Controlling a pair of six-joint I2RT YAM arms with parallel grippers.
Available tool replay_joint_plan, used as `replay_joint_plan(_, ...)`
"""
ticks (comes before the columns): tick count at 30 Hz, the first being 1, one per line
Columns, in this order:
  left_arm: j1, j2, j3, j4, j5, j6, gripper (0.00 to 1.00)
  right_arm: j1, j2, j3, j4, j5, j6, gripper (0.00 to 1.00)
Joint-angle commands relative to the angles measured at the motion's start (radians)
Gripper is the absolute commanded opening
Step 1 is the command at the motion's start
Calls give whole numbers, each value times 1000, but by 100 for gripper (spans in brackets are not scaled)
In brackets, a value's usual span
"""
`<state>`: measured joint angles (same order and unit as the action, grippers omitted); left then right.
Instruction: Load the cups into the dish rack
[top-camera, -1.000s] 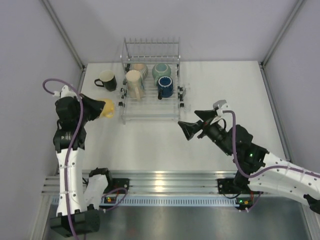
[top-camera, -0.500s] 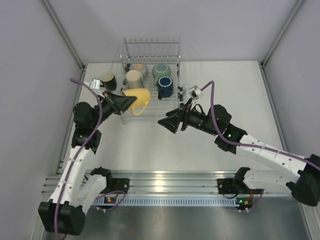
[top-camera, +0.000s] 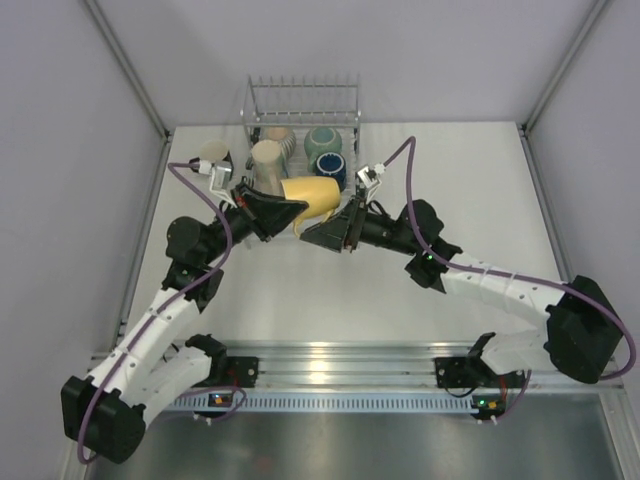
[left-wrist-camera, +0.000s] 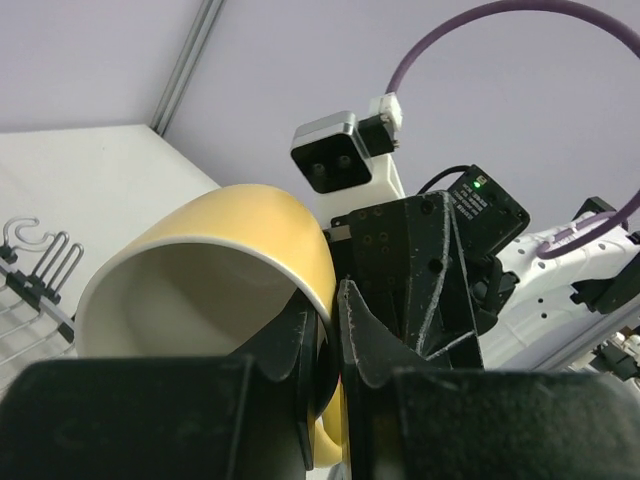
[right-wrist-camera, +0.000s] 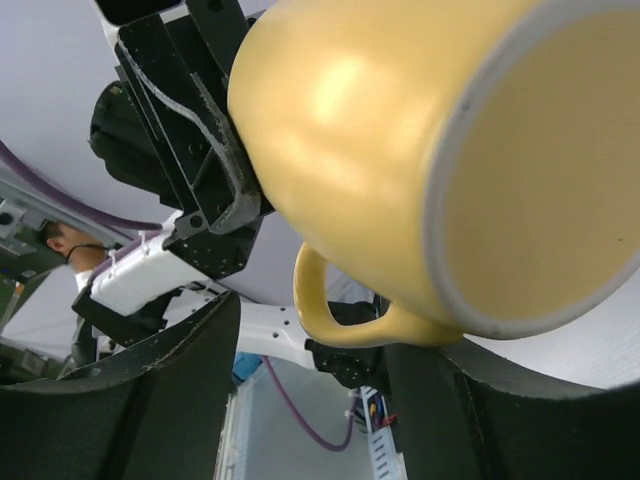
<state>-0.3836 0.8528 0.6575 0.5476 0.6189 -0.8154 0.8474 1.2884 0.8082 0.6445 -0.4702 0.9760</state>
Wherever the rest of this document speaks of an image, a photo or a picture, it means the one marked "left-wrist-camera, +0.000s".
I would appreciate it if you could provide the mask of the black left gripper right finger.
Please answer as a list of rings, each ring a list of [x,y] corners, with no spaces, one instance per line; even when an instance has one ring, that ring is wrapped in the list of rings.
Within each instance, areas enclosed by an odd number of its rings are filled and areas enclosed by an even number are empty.
[[[635,479],[639,403],[608,375],[431,367],[337,294],[350,479]]]

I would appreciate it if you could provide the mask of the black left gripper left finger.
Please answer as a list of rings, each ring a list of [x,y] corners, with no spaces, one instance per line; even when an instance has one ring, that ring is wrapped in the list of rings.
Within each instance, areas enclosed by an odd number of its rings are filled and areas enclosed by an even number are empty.
[[[284,313],[225,357],[51,360],[1,403],[5,479],[301,479],[317,324]]]

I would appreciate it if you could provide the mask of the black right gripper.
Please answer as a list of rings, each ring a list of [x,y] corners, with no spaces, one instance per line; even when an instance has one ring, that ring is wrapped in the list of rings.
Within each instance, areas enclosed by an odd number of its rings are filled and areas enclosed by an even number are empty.
[[[452,171],[448,188],[355,209],[327,236],[339,278],[392,335],[437,367],[480,369],[478,336],[516,284],[498,255],[530,214],[481,168]]]

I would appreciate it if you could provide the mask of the yellow cream cup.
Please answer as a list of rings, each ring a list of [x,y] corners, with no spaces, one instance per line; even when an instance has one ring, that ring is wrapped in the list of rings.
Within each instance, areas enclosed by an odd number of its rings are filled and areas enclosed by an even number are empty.
[[[290,194],[236,185],[180,207],[108,260],[76,312],[81,360],[225,357],[284,313],[317,324],[312,464],[340,462],[336,279],[324,233]]]

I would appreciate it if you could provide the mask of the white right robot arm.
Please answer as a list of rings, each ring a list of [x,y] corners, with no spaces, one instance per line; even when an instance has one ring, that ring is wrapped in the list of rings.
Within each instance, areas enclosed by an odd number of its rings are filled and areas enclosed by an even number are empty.
[[[590,199],[568,224],[530,217],[475,165],[440,191],[406,195],[393,166],[322,194],[336,273],[386,337],[440,368],[555,369],[560,355],[639,290],[639,239]]]

